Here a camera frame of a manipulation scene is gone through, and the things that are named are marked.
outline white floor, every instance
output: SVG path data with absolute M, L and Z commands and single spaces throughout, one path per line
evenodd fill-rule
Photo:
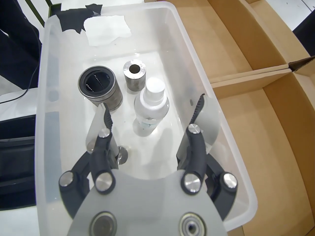
M 44 20 L 48 17 L 48 6 L 44 0 L 31 0 Z M 267 0 L 273 9 L 280 15 L 291 30 L 295 29 L 311 11 L 301 0 Z M 40 39 L 43 39 L 44 28 L 29 9 L 24 0 L 18 0 L 27 19 L 38 28 Z M 311 10 L 315 9 L 315 0 L 304 0 Z M 0 76 L 0 96 L 2 94 L 19 91 L 20 89 Z M 36 207 L 15 211 L 0 212 L 1 235 L 5 236 L 38 236 Z

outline metal cylinder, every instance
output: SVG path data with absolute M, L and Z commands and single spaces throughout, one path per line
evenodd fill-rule
M 124 65 L 124 75 L 127 87 L 134 92 L 141 91 L 145 86 L 145 64 L 138 60 L 130 60 Z
M 80 75 L 78 87 L 96 106 L 106 103 L 109 111 L 117 109 L 123 102 L 115 74 L 105 66 L 93 66 L 85 70 Z

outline screw head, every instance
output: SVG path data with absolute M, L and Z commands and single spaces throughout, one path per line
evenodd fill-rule
M 62 187 L 66 187 L 68 185 L 70 185 L 73 181 L 73 173 L 71 171 L 67 171 L 67 172 L 64 172 L 60 179 L 59 179 L 59 184 L 60 186 Z
M 113 183 L 113 178 L 110 173 L 105 172 L 101 173 L 96 181 L 95 181 L 95 187 L 97 188 L 98 191 L 104 192 L 110 188 L 110 186 Z
M 199 192 L 201 181 L 195 174 L 186 174 L 184 177 L 184 185 L 189 192 Z
M 237 186 L 237 179 L 231 173 L 226 173 L 223 176 L 224 183 L 228 188 L 236 188 Z
M 99 131 L 98 136 L 101 138 L 107 138 L 110 135 L 110 129 L 108 128 L 103 128 Z
M 95 146 L 95 139 L 91 140 L 88 145 L 86 146 L 86 151 L 90 154 L 93 153 L 94 150 L 94 146 Z
M 188 130 L 193 134 L 200 133 L 200 127 L 194 123 L 191 123 L 190 125 L 188 125 Z

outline black cloth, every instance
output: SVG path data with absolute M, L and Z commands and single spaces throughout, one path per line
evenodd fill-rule
M 293 33 L 311 56 L 315 56 L 315 10 L 304 19 Z
M 27 89 L 39 62 L 42 44 L 38 36 L 17 0 L 0 0 L 0 75 L 22 89 Z M 30 88 L 37 87 L 38 72 L 39 67 Z

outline plastic storage container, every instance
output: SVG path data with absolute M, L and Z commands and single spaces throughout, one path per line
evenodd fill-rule
M 123 93 L 112 112 L 117 145 L 129 157 L 119 168 L 142 179 L 165 177 L 176 171 L 176 153 L 184 130 L 202 93 L 215 98 L 206 73 L 174 5 L 143 3 L 102 8 L 87 19 L 85 31 L 62 32 L 57 16 L 45 23 L 36 116 L 36 200 L 41 235 L 66 235 L 72 222 L 61 201 L 60 175 L 86 151 L 85 139 L 96 106 L 78 89 L 81 73 L 94 65 L 110 68 Z M 124 64 L 145 63 L 146 77 L 164 81 L 170 101 L 168 117 L 149 135 L 137 130 L 134 100 L 127 90 Z M 257 198 L 227 121 L 220 111 L 221 129 L 211 154 L 238 179 L 234 206 L 224 221 L 232 230 L 248 222 Z

